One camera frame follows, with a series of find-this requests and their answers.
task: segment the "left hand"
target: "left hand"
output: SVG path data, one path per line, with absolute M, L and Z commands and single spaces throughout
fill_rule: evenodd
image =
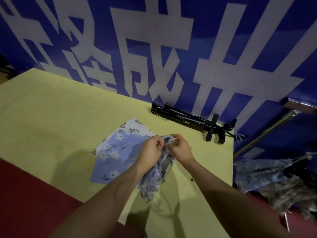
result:
M 149 171 L 158 161 L 161 155 L 162 146 L 164 146 L 164 140 L 158 135 L 145 140 L 134 165 L 139 167 L 143 173 Z

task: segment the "forearm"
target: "forearm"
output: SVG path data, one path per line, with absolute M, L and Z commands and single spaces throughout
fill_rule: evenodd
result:
M 133 165 L 77 209 L 51 235 L 54 237 L 108 237 L 144 172 Z
M 289 233 L 278 221 L 244 194 L 213 175 L 196 160 L 184 167 L 192 175 L 217 219 L 231 238 L 287 238 Z

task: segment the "hand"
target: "hand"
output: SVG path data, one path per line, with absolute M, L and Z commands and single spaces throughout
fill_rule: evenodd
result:
M 173 153 L 174 157 L 184 166 L 191 161 L 195 161 L 192 155 L 192 148 L 189 147 L 188 142 L 180 134 L 171 134 L 176 140 L 176 146 L 167 144 L 167 148 Z
M 134 163 L 140 168 L 141 172 L 145 174 L 154 166 L 161 156 L 162 146 L 164 146 L 164 140 L 158 135 L 144 141 L 142 150 Z

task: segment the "pile of fabric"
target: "pile of fabric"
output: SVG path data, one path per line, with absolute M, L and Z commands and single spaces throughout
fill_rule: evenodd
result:
M 310 210 L 317 202 L 317 187 L 306 177 L 286 172 L 288 167 L 311 159 L 317 152 L 306 153 L 295 159 L 241 160 L 236 162 L 236 184 L 244 193 L 255 190 L 269 201 L 280 214 L 295 203 L 305 219 L 313 218 Z
M 119 126 L 94 149 L 93 153 L 97 156 L 97 160 L 90 181 L 108 184 L 115 179 L 131 167 L 141 151 L 143 142 L 154 135 L 135 118 Z M 164 147 L 159 160 L 137 185 L 144 199 L 153 199 L 175 161 L 166 148 L 166 144 L 173 144 L 174 138 L 172 136 L 162 136 L 162 138 Z

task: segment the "yellow table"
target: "yellow table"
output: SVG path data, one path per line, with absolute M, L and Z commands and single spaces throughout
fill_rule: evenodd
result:
M 0 85 L 0 157 L 85 202 L 103 185 L 89 181 L 91 151 L 135 117 L 159 135 L 180 133 L 196 159 L 232 183 L 233 139 L 224 145 L 150 113 L 151 104 L 31 69 Z M 195 182 L 176 163 L 152 204 L 134 190 L 119 221 L 146 223 L 148 237 L 228 237 Z

